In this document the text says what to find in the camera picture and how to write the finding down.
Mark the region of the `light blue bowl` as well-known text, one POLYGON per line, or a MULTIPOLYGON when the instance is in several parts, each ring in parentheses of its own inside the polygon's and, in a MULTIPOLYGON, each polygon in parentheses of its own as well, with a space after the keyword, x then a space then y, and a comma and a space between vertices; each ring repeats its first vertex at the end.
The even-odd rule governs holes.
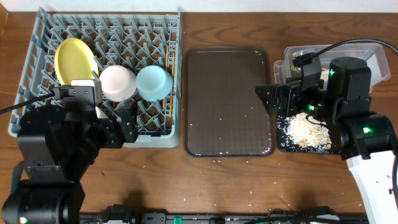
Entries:
POLYGON ((159 101, 170 94, 172 77, 162 67, 149 65, 137 74, 136 85, 139 95, 144 100, 159 101))

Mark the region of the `pink white bowl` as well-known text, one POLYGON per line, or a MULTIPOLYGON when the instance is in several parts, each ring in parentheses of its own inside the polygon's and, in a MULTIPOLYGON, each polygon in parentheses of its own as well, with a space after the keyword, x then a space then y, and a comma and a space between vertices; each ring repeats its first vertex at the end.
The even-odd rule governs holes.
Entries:
POLYGON ((112 65, 99 76, 103 95, 111 101, 124 101, 136 91, 136 76, 129 69, 112 65))

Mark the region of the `white paper napkin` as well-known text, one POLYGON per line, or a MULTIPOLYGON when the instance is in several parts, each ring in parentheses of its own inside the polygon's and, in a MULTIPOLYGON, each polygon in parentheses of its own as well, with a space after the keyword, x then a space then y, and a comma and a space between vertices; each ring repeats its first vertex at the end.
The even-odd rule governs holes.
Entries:
POLYGON ((325 69, 325 68, 323 68, 322 69, 322 72, 321 72, 321 79, 324 81, 324 82, 327 82, 328 81, 328 77, 329 77, 329 69, 325 69))

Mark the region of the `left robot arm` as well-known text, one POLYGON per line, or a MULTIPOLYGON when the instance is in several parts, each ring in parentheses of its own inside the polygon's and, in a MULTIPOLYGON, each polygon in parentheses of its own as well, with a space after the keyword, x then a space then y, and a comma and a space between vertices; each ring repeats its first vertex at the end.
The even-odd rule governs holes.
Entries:
POLYGON ((21 119, 24 157, 14 169, 2 207, 5 223, 78 223, 85 193, 81 178, 102 148, 125 143, 121 125, 94 108, 43 106, 21 119))

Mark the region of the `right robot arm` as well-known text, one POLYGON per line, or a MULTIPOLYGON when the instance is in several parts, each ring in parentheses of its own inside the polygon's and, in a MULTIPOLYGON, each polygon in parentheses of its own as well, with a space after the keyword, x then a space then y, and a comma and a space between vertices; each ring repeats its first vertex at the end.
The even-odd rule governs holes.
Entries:
POLYGON ((397 223, 397 135, 387 116, 370 110, 371 69, 366 61, 332 59, 326 88, 317 56, 299 56, 293 63, 301 78, 255 88, 267 113, 306 113, 324 125, 356 181, 369 222, 397 223))

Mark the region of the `yellow round plate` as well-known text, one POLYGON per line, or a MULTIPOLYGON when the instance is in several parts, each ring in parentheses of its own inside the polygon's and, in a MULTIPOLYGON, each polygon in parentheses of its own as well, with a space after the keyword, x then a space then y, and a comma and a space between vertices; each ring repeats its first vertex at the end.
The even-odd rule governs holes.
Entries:
POLYGON ((54 64, 61 85, 70 85, 75 79, 93 79, 92 71, 99 74, 93 52, 77 38, 66 39, 58 46, 54 64))

